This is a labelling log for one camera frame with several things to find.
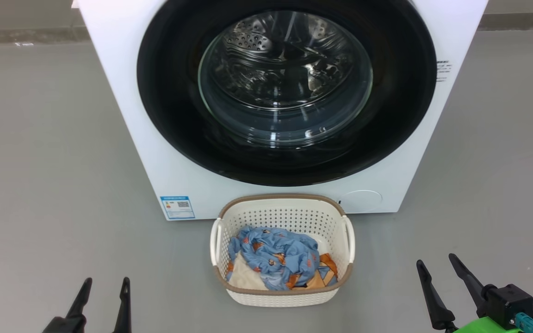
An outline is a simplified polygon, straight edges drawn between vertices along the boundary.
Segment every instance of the white washing machine body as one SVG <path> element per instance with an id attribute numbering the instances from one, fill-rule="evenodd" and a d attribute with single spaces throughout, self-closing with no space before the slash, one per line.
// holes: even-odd
<path id="1" fill-rule="evenodd" d="M 398 211 L 487 0 L 414 0 L 435 47 L 438 75 L 427 113 L 391 154 L 349 176 L 303 186 L 267 186 L 224 177 L 196 164 L 157 130 L 142 103 L 137 60 L 146 30 L 164 0 L 80 0 L 87 29 L 139 152 L 162 211 L 169 220 L 213 219 L 241 196 L 301 192 L 327 196 L 347 213 Z"/>

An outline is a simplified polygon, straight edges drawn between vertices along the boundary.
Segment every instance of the front-loading washing machine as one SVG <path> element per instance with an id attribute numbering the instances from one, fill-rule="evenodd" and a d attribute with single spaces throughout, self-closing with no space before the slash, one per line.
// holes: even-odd
<path id="1" fill-rule="evenodd" d="M 302 192 L 397 211 L 487 0 L 81 0 L 169 220 Z"/>

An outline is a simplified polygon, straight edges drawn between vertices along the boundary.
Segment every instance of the white plastic basket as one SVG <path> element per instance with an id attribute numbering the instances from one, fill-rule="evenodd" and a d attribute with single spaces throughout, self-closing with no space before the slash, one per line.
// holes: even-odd
<path id="1" fill-rule="evenodd" d="M 320 253 L 330 253 L 338 269 L 338 282 L 321 289 L 289 291 L 251 290 L 231 286 L 228 274 L 228 245 L 244 226 L 284 228 L 308 234 Z M 236 302 L 251 306 L 285 308 L 329 301 L 347 281 L 355 259 L 353 225 L 333 200 L 309 194 L 269 194 L 230 202 L 213 223 L 210 239 L 211 262 L 217 278 Z"/>

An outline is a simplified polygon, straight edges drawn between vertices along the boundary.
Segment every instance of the clothes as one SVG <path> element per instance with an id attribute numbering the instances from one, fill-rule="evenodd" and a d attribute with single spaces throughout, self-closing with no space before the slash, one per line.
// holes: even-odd
<path id="1" fill-rule="evenodd" d="M 305 234 L 279 228 L 245 226 L 237 237 L 230 240 L 228 252 L 231 261 L 235 261 L 239 251 L 248 266 L 260 272 L 262 282 L 269 290 L 307 287 L 317 271 L 322 278 L 317 265 L 320 263 L 318 244 Z"/>
<path id="2" fill-rule="evenodd" d="M 254 290 L 268 290 L 260 273 L 252 270 L 246 263 L 241 252 L 236 254 L 236 259 L 233 261 L 233 267 L 228 274 L 228 281 L 234 287 Z"/>
<path id="3" fill-rule="evenodd" d="M 335 262 L 332 261 L 330 254 L 324 253 L 320 255 L 320 266 L 318 267 L 317 274 L 305 286 L 294 287 L 293 289 L 317 289 L 332 286 L 337 282 L 337 276 L 338 270 L 336 269 Z"/>

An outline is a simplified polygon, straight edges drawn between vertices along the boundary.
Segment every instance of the wall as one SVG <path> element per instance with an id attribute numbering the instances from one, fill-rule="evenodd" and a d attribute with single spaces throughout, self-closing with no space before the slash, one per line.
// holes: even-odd
<path id="1" fill-rule="evenodd" d="M 68 27 L 72 0 L 0 0 L 0 30 Z"/>
<path id="2" fill-rule="evenodd" d="M 82 25 L 72 0 L 0 0 L 0 30 Z M 487 13 L 533 12 L 533 0 L 490 0 Z"/>
<path id="3" fill-rule="evenodd" d="M 489 0 L 485 13 L 533 12 L 533 0 Z"/>

